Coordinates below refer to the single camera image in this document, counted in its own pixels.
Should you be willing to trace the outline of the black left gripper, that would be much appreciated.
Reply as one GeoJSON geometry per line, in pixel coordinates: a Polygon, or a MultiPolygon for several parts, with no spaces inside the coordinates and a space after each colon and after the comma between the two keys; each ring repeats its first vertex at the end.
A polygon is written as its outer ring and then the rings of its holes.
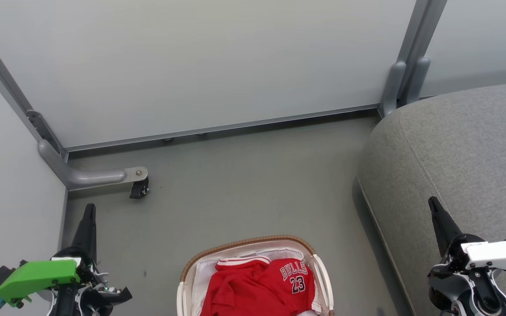
{"type": "Polygon", "coordinates": [[[101,273],[97,256],[96,206],[88,203],[78,224],[72,247],[60,250],[52,261],[73,260],[76,274],[69,282],[54,280],[51,287],[53,316],[110,316],[114,307],[132,300],[130,290],[108,285],[108,273],[101,273]]]}

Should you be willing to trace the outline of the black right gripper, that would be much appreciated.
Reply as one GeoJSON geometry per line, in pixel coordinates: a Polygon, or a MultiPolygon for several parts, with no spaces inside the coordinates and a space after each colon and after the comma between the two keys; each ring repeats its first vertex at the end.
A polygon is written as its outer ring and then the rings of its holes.
{"type": "Polygon", "coordinates": [[[442,256],[427,276],[430,302],[442,316],[506,316],[506,294],[497,284],[506,272],[506,240],[461,235],[436,196],[428,206],[442,256]]]}

